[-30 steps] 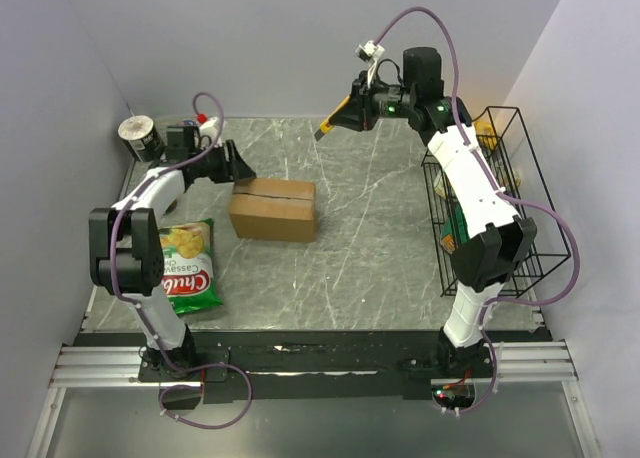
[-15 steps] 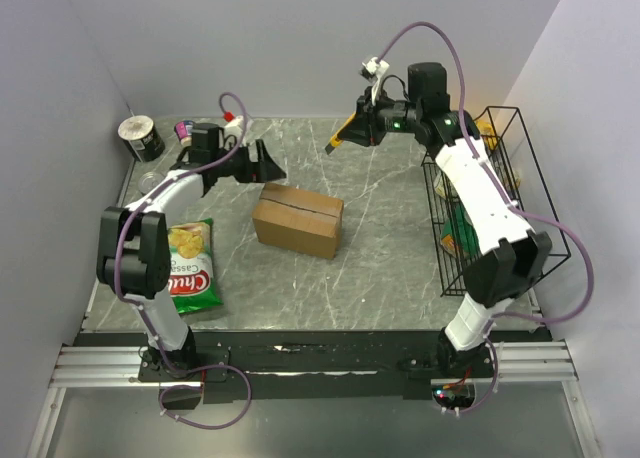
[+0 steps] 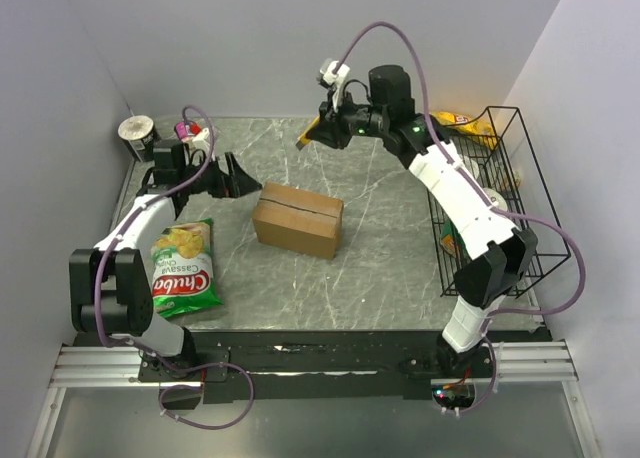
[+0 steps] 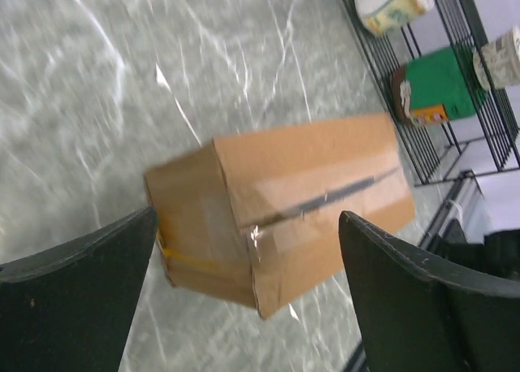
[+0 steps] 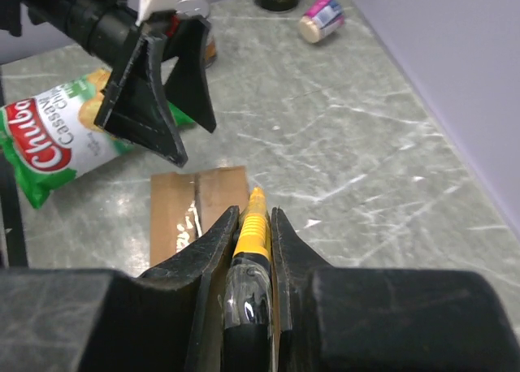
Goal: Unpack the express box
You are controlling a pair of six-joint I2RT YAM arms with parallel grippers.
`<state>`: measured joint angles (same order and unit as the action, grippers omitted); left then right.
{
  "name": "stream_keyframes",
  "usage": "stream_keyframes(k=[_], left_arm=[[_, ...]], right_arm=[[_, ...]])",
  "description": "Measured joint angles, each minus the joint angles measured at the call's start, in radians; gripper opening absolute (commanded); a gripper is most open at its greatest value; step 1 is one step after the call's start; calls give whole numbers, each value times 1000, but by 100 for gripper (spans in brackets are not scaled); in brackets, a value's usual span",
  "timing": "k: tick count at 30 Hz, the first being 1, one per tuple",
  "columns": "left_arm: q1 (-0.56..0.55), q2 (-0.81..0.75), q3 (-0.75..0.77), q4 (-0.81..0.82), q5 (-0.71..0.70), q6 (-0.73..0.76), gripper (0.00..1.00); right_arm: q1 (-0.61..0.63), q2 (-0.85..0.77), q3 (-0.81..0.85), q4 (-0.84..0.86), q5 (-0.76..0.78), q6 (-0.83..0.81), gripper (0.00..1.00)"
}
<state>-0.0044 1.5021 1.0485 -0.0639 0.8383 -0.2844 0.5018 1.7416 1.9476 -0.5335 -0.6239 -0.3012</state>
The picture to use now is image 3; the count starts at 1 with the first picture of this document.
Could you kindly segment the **yellow utility knife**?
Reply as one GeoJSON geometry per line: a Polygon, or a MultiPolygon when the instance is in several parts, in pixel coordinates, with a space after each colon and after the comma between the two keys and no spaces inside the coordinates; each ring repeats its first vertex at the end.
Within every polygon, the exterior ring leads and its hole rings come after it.
{"type": "Polygon", "coordinates": [[[304,132],[299,136],[298,140],[295,143],[295,147],[298,151],[301,151],[313,141],[312,132],[320,124],[320,121],[321,118],[319,116],[316,116],[304,130],[304,132]]]}

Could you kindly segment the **brown cardboard express box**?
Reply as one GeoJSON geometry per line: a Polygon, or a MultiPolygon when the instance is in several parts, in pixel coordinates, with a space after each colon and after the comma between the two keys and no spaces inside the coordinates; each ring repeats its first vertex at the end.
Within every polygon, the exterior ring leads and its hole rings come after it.
{"type": "Polygon", "coordinates": [[[252,213],[260,243],[331,260],[341,241],[344,202],[267,182],[252,213]]]}

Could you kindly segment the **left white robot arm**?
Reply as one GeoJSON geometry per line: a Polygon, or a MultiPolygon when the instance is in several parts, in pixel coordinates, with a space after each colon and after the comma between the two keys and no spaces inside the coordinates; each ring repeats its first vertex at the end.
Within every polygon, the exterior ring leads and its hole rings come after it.
{"type": "Polygon", "coordinates": [[[112,232],[69,258],[71,318],[81,333],[94,332],[107,348],[132,346],[162,362],[174,379],[191,377],[198,367],[189,331],[153,309],[152,291],[142,254],[172,225],[193,195],[237,199],[261,190],[231,152],[227,167],[207,154],[191,162],[186,144],[161,140],[153,147],[147,171],[133,207],[112,232]]]}

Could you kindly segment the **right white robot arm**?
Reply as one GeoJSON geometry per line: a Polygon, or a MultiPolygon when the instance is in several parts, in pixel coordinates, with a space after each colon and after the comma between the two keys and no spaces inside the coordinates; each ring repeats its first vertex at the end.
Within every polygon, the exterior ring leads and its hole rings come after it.
{"type": "Polygon", "coordinates": [[[399,65],[369,72],[366,103],[357,104],[347,87],[350,69],[327,60],[317,80],[328,94],[319,116],[299,139],[344,149],[355,136],[381,139],[440,205],[462,238],[468,262],[454,274],[458,299],[441,334],[437,364],[456,377],[471,366],[483,326],[508,291],[529,268],[538,243],[530,229],[520,229],[502,216],[465,166],[453,143],[435,122],[415,109],[409,75],[399,65]]]}

